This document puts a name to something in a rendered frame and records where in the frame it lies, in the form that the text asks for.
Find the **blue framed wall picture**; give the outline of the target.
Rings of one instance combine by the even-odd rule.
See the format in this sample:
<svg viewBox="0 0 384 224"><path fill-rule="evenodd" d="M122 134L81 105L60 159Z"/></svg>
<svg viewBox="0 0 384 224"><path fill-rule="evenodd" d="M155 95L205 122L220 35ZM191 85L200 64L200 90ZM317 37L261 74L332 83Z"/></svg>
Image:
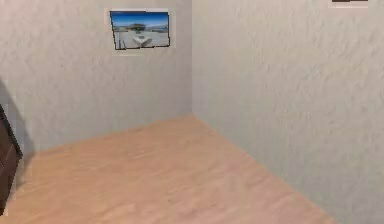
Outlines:
<svg viewBox="0 0 384 224"><path fill-rule="evenodd" d="M109 19L117 51L171 46L168 10L110 10Z"/></svg>

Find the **dark brown wooden cabinet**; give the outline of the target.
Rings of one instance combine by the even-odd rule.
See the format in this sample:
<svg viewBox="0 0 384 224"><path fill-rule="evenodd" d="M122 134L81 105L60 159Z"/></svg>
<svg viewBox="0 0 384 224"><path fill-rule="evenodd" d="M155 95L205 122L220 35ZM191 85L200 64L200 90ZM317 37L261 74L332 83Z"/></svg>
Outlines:
<svg viewBox="0 0 384 224"><path fill-rule="evenodd" d="M19 161L20 146L0 104L0 216L4 214Z"/></svg>

